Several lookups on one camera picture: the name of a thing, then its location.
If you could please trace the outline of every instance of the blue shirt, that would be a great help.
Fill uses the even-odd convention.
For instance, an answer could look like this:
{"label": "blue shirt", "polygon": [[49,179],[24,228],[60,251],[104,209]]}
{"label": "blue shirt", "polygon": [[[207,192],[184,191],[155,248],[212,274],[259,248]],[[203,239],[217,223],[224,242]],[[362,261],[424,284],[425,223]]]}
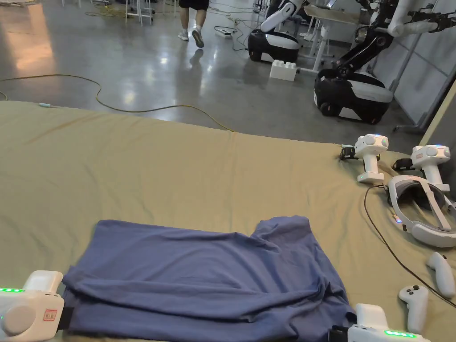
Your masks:
{"label": "blue shirt", "polygon": [[179,342],[327,341],[353,314],[304,217],[240,233],[100,221],[63,279],[69,331]]}

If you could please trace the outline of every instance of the concrete floor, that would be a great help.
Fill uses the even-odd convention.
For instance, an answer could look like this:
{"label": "concrete floor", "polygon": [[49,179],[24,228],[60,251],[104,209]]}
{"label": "concrete floor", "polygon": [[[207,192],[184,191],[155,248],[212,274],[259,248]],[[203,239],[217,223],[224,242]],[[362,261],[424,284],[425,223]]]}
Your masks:
{"label": "concrete floor", "polygon": [[[241,11],[222,3],[251,6],[250,0],[216,1],[211,6],[223,10]],[[224,15],[208,14],[205,47],[198,50],[192,38],[188,43],[177,38],[180,21],[172,13],[157,13],[152,26],[145,21],[141,27],[135,19],[125,24],[118,17],[85,15],[96,9],[88,0],[82,2],[81,9],[72,0],[65,7],[58,0],[0,7],[0,79],[50,73],[84,76],[102,84],[100,99],[110,106],[143,110],[190,104],[247,134],[354,144],[359,135],[380,133],[390,137],[390,149],[408,153],[419,141],[415,135],[391,132],[396,124],[409,123],[397,105],[377,126],[323,117],[313,104],[314,76],[301,74],[295,82],[270,79],[269,64],[250,61],[246,51],[232,50],[232,40],[214,34],[214,25],[233,26]],[[161,3],[155,7],[160,11]],[[191,11],[191,26],[194,15]],[[256,14],[231,16],[257,25]],[[248,34],[244,24],[238,27]],[[115,112],[96,101],[95,84],[80,79],[8,81],[0,83],[0,90],[11,100]],[[203,113],[189,108],[139,115],[217,128]]]}

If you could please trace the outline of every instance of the red label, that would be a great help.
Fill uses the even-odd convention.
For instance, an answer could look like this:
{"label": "red label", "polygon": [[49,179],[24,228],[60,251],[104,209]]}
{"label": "red label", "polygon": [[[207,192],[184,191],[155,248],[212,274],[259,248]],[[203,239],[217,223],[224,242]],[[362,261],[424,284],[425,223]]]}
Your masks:
{"label": "red label", "polygon": [[57,310],[46,310],[44,312],[43,321],[54,321],[57,317]]}

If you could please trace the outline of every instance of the mattress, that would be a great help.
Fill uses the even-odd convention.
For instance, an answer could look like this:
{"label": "mattress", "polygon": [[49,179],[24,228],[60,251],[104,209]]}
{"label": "mattress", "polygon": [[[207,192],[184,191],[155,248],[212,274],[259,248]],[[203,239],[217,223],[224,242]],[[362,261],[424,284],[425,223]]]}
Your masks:
{"label": "mattress", "polygon": [[[1,102],[1,285],[21,287],[37,269],[65,273],[99,220],[250,235],[260,220],[301,215],[352,306],[380,305],[390,328],[405,330],[407,309],[397,295],[419,282],[395,261],[365,214],[367,186],[356,183],[362,162],[339,161],[339,153],[334,144]],[[385,181],[400,157],[382,154]],[[397,256],[434,284],[425,265],[432,250],[393,220],[383,189],[369,192],[367,207]],[[454,270],[456,253],[445,255]],[[423,335],[448,341],[455,318],[454,308],[430,295]]]}

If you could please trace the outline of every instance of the black shorts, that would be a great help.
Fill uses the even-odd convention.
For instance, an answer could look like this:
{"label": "black shorts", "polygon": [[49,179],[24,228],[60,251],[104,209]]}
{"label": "black shorts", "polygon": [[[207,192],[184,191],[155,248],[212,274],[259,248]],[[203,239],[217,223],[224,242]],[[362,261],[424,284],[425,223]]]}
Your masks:
{"label": "black shorts", "polygon": [[209,0],[179,0],[179,6],[182,8],[193,8],[194,10],[207,10]]}

